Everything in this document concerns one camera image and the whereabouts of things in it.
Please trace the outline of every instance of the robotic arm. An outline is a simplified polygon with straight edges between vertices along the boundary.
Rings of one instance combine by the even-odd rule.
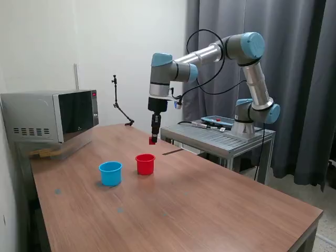
[[[201,65],[226,59],[236,60],[242,67],[252,99],[240,99],[236,103],[236,134],[254,133],[253,122],[274,123],[280,114],[280,106],[268,95],[260,59],[265,42],[259,33],[244,33],[228,36],[208,47],[173,60],[169,54],[155,53],[152,57],[148,109],[153,111],[152,142],[157,142],[161,124],[161,112],[167,110],[170,81],[191,82],[198,76]]]

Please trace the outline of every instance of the blue cup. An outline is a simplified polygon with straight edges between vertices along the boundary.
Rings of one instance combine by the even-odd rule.
[[[121,182],[122,164],[117,161],[108,161],[99,166],[101,183],[107,186],[116,186]]]

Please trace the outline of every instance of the microwave window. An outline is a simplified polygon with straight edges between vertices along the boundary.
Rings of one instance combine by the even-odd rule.
[[[75,92],[58,96],[64,141],[93,127],[91,92]]]

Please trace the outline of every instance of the wooden table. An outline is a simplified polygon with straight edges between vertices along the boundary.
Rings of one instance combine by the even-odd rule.
[[[52,252],[312,250],[322,210],[148,137],[98,127],[69,158],[31,161]],[[151,176],[141,153],[156,155]],[[123,164],[117,187],[100,183],[108,160]]]

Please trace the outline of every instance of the table leg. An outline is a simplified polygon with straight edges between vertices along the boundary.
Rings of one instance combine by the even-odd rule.
[[[307,240],[298,249],[298,252],[312,252],[317,228],[308,236]]]
[[[274,139],[264,143],[264,147],[262,148],[263,151],[261,154],[257,181],[265,185],[267,185],[268,183],[268,174],[271,166],[273,143]]]

